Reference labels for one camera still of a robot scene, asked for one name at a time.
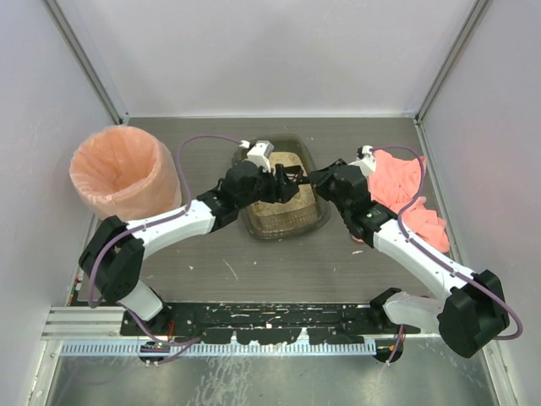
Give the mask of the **grey litter box tray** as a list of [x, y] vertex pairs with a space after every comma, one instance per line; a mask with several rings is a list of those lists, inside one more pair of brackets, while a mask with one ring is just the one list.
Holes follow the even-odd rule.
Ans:
[[[306, 173], [316, 169], [309, 148], [296, 134], [265, 134], [253, 139], [253, 141], [257, 140], [270, 141], [274, 146], [273, 152], [284, 151], [297, 154], [305, 166]], [[239, 218], [248, 232], [257, 239], [285, 239], [309, 233], [325, 225], [330, 218], [329, 203], [314, 191], [313, 193], [315, 204], [310, 207], [265, 217], [257, 217], [248, 207], [240, 211]]]

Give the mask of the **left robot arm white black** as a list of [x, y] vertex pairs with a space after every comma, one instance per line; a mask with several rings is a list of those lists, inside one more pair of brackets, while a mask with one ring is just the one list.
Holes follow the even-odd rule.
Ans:
[[302, 182], [299, 165], [278, 164], [266, 172], [242, 161], [213, 189], [179, 209], [132, 222], [107, 218], [80, 255], [79, 266], [89, 278], [90, 290], [106, 302], [122, 305], [142, 321], [163, 317], [163, 300], [140, 278], [145, 259], [169, 245], [224, 228], [255, 202], [285, 204]]

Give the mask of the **bin with orange bag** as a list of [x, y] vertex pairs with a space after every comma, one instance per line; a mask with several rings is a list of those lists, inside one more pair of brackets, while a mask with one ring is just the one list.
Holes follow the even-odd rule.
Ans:
[[181, 186], [169, 149], [132, 126], [93, 134], [75, 151], [68, 170], [80, 199], [104, 220], [139, 220], [181, 206]]

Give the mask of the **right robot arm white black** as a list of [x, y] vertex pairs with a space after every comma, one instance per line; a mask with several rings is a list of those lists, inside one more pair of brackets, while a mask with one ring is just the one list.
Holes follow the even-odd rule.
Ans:
[[433, 294], [425, 298], [390, 288], [371, 301], [377, 314], [439, 334], [463, 358], [510, 325], [500, 279], [489, 270], [476, 273], [418, 238], [395, 212], [371, 198], [359, 166], [339, 160], [308, 178], [314, 191], [335, 205], [352, 236], [405, 267]]

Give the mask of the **black litter scoop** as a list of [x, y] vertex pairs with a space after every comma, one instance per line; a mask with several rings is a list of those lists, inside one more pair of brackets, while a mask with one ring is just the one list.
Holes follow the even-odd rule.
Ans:
[[307, 185], [311, 184], [309, 176], [303, 170], [301, 165], [284, 166], [275, 165], [276, 179], [283, 184]]

